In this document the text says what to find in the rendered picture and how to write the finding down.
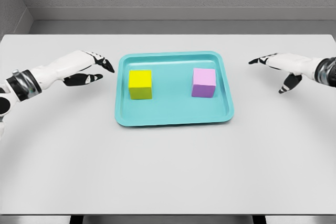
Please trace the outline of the yellow cube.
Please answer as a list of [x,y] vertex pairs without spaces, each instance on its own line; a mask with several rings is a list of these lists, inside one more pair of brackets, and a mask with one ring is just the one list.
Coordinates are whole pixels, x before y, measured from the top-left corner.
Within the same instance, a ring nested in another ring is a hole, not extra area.
[[132,100],[152,99],[151,70],[130,70],[128,88]]

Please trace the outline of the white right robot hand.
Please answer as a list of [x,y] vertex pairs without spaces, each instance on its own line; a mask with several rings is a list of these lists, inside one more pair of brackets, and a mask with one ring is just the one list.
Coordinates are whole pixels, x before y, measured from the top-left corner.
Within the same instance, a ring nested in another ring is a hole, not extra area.
[[302,80],[302,75],[311,77],[312,72],[309,68],[309,61],[308,57],[300,55],[276,53],[253,59],[249,64],[260,63],[273,69],[288,72],[289,76],[284,80],[282,87],[278,91],[282,94],[295,88]]

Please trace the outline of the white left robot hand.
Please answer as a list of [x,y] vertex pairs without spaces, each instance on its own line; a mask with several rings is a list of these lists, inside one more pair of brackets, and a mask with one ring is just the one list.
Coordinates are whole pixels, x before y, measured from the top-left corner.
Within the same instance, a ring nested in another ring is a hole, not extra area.
[[102,74],[85,74],[81,71],[99,65],[114,73],[112,64],[105,57],[94,52],[77,50],[69,53],[49,66],[56,71],[58,80],[62,80],[68,87],[84,86],[103,78]]

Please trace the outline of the pink cube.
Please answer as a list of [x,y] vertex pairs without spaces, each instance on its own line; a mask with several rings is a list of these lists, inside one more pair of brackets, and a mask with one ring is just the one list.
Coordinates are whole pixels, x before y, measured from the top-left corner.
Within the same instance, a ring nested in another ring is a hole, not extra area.
[[192,97],[212,98],[216,89],[215,69],[194,68]]

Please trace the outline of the teal rectangular tray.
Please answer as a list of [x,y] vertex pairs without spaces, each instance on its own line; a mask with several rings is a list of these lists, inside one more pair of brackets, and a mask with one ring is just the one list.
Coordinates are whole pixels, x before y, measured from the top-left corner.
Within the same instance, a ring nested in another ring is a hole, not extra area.
[[[195,68],[215,69],[212,98],[192,96]],[[131,70],[152,72],[151,99],[132,100],[128,82]],[[115,120],[122,126],[153,126],[229,121],[234,105],[223,59],[213,51],[128,54],[119,61]]]

